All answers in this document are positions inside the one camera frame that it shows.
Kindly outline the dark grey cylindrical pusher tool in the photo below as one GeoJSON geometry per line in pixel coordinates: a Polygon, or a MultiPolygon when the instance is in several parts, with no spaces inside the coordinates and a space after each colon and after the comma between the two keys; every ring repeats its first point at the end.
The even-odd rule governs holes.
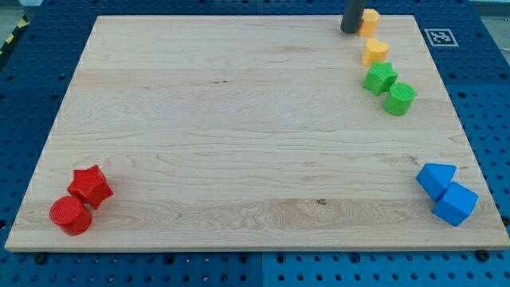
{"type": "Polygon", "coordinates": [[[347,0],[345,2],[344,13],[340,23],[340,29],[344,33],[358,32],[366,3],[366,0],[347,0]]]}

